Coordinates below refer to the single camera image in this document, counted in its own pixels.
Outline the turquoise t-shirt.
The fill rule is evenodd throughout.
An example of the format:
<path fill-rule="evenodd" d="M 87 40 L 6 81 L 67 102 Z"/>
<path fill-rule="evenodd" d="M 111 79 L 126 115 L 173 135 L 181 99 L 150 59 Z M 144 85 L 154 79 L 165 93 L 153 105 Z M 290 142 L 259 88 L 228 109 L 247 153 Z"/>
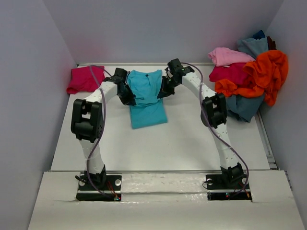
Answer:
<path fill-rule="evenodd" d="M 157 98 L 162 84 L 162 70 L 139 72 L 128 75 L 127 84 L 135 95 L 135 105 L 130 106 L 133 129 L 167 123 L 163 100 Z"/>

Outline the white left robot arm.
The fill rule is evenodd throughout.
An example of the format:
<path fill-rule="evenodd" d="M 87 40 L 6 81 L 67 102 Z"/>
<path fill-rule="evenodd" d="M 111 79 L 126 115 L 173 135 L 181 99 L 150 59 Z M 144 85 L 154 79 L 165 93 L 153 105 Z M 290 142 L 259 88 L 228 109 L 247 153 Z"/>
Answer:
<path fill-rule="evenodd" d="M 106 123 L 106 103 L 115 96 L 123 105 L 136 105 L 136 101 L 127 84 L 128 71 L 116 68 L 114 75 L 99 83 L 93 68 L 93 65 L 89 67 L 98 89 L 89 97 L 74 101 L 71 132 L 79 140 L 85 157 L 84 179 L 81 181 L 99 191 L 107 181 L 99 147 Z"/>

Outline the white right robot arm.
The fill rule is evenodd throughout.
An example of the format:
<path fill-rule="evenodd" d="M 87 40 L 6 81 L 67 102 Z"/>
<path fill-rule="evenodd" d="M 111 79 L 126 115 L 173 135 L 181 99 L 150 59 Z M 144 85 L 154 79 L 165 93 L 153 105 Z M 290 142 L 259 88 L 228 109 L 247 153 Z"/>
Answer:
<path fill-rule="evenodd" d="M 166 75 L 162 77 L 162 85 L 158 98 L 168 97 L 175 93 L 179 85 L 189 89 L 200 102 L 201 120 L 210 130 L 219 153 L 221 173 L 212 185 L 220 184 L 225 189 L 234 188 L 245 177 L 238 153 L 230 144 L 227 132 L 226 99 L 222 93 L 216 93 L 203 82 L 203 74 L 194 65 L 173 59 L 167 64 Z"/>

